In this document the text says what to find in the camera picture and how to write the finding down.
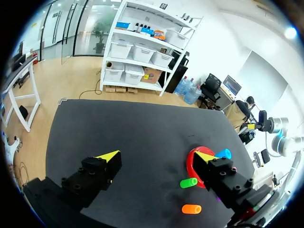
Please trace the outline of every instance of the white table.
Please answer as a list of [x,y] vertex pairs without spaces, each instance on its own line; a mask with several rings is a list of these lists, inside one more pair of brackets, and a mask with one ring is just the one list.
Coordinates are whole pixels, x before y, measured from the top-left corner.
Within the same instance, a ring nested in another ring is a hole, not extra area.
[[[10,98],[10,101],[11,101],[11,104],[12,104],[12,107],[9,110],[9,113],[7,115],[6,120],[2,116],[2,112],[0,112],[0,118],[3,121],[5,127],[8,126],[8,122],[10,120],[10,116],[11,116],[13,110],[15,110],[15,112],[16,112],[18,118],[20,119],[22,125],[24,126],[24,128],[28,132],[30,131],[30,126],[31,126],[31,124],[33,122],[35,113],[36,113],[39,105],[41,104],[41,101],[40,101],[40,98],[39,98],[39,94],[38,94],[38,91],[37,91],[37,87],[36,87],[36,83],[35,83],[34,70],[33,70],[33,62],[36,60],[36,58],[37,58],[37,56],[32,57],[32,58],[28,58],[17,70],[15,70],[14,72],[12,72],[9,75],[7,81],[5,82],[5,84],[4,84],[3,88],[2,88],[1,101],[3,102],[2,96],[5,93],[8,92],[9,93],[9,98]],[[22,95],[22,96],[14,96],[13,89],[12,89],[13,85],[18,80],[18,78],[20,78],[20,76],[22,76],[22,73],[24,73],[26,70],[29,71],[29,78],[30,78],[30,81],[32,83],[32,88],[34,90],[34,94]],[[36,103],[34,105],[33,111],[29,115],[28,121],[26,121],[23,118],[23,116],[22,116],[22,114],[21,114],[21,112],[20,112],[20,110],[18,108],[16,100],[18,100],[18,99],[25,99],[25,98],[31,98],[31,97],[35,97]]]

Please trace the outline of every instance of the green cylinder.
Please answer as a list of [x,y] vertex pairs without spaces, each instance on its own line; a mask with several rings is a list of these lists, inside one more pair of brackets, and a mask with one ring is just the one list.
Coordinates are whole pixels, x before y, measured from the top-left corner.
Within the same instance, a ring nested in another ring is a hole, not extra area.
[[180,187],[182,189],[185,189],[185,188],[188,188],[188,187],[192,187],[194,185],[197,185],[198,183],[198,179],[196,179],[195,177],[193,178],[189,178],[189,179],[185,179],[185,180],[182,180],[180,182]]

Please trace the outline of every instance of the blue box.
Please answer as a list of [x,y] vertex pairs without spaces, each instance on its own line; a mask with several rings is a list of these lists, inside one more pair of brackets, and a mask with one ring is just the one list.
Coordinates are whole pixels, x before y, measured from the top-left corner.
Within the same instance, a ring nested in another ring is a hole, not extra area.
[[149,33],[150,35],[153,35],[154,30],[148,28],[142,28],[141,32],[146,32]]
[[129,27],[129,24],[130,23],[117,22],[116,27],[127,29]]

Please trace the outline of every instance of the wooden floor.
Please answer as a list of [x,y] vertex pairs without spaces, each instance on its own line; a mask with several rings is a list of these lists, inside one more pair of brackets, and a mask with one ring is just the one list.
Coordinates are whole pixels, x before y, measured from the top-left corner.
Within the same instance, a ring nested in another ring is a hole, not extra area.
[[[9,142],[13,143],[14,136],[19,137],[23,146],[19,153],[15,154],[14,165],[15,175],[26,182],[33,178],[45,178],[46,175],[46,150],[49,131],[58,106],[58,101],[62,97],[68,99],[78,99],[79,95],[85,90],[95,89],[97,81],[100,79],[100,73],[96,74],[101,67],[102,57],[72,57],[65,64],[61,65],[60,59],[52,59],[39,62],[34,65],[35,80],[38,93],[41,99],[36,115],[34,117],[31,130],[28,133],[16,113],[13,111],[7,128],[1,124],[1,128],[9,137]],[[14,95],[32,94],[32,88],[29,79],[23,87],[14,88]],[[181,96],[160,92],[139,89],[137,94],[129,93],[106,93],[102,92],[96,95],[94,92],[82,94],[81,99],[94,100],[115,100],[130,102],[145,102],[163,105],[191,106],[198,107],[196,104],[188,105]],[[25,106],[29,112],[35,104],[34,98],[18,100],[18,105]],[[5,109],[9,110],[11,103],[8,95],[4,100]],[[27,168],[19,170],[21,162]]]

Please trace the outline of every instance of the red plastic ring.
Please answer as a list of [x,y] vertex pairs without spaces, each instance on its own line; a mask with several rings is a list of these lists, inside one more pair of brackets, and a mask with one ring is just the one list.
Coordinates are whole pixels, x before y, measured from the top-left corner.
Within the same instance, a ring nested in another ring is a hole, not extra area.
[[187,161],[186,161],[186,165],[187,165],[187,172],[190,178],[195,177],[196,179],[198,179],[198,184],[197,186],[201,187],[201,188],[206,188],[204,185],[204,182],[199,178],[199,176],[197,175],[197,173],[194,171],[193,169],[193,156],[194,156],[194,152],[195,151],[199,151],[211,156],[214,156],[215,153],[209,149],[208,147],[205,146],[199,146],[195,149],[193,149],[192,151],[190,151],[190,153],[187,156]]

